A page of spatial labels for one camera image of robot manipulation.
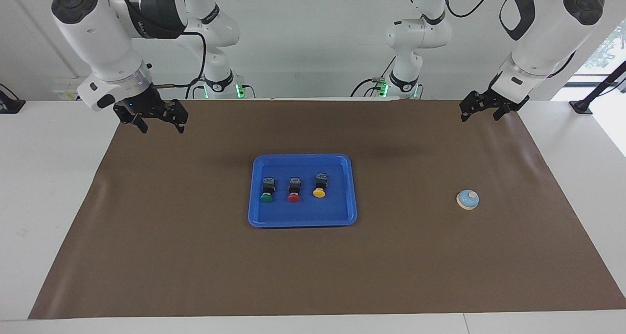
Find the black clamp mount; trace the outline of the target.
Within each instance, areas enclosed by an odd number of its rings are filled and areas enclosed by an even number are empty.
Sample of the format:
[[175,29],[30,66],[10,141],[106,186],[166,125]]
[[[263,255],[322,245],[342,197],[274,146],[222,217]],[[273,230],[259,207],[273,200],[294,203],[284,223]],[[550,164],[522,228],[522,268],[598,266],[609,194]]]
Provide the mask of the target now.
[[25,103],[9,87],[0,83],[0,114],[17,114]]

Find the white wall socket box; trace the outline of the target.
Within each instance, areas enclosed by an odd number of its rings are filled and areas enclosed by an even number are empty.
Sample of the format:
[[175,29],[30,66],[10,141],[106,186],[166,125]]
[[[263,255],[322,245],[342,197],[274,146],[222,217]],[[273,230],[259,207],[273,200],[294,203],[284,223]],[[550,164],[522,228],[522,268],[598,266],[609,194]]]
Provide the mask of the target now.
[[78,78],[54,78],[53,93],[58,100],[81,101],[83,98],[78,93],[78,86],[86,79],[86,76],[79,76]]

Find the blue plastic tray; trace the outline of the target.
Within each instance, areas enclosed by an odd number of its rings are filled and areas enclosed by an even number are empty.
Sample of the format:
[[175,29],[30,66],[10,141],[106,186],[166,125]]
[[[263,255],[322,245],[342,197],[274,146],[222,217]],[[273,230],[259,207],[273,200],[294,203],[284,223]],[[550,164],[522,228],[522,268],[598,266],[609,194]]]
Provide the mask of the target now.
[[[315,176],[328,175],[324,198],[313,195]],[[262,180],[275,178],[273,202],[260,201]],[[291,177],[300,177],[300,201],[288,201]],[[357,220],[351,161],[342,154],[261,155],[253,161],[248,221],[256,228],[335,227]]]

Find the brown table mat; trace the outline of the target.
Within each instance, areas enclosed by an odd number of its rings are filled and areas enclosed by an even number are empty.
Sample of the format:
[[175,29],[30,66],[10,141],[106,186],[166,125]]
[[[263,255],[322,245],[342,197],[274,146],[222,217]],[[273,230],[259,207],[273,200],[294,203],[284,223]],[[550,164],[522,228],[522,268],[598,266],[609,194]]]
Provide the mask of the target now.
[[[119,125],[29,318],[626,309],[516,113],[454,101],[186,102]],[[253,161],[344,154],[358,216],[247,220]],[[470,189],[479,205],[456,202]]]

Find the light blue service bell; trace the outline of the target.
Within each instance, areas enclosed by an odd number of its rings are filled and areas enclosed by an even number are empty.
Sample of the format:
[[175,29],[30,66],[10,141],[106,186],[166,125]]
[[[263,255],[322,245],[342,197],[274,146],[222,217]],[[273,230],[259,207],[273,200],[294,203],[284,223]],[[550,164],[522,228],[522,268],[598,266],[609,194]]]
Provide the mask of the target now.
[[458,192],[456,202],[459,207],[466,211],[474,210],[479,205],[479,195],[470,189]]

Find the glass window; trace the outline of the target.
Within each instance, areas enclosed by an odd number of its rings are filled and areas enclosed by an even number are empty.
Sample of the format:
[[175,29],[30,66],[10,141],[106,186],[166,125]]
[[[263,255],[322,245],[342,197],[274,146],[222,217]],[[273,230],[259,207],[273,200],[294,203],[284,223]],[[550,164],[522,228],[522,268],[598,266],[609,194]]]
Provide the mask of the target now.
[[626,61],[626,19],[599,45],[568,80],[574,84],[596,84]]

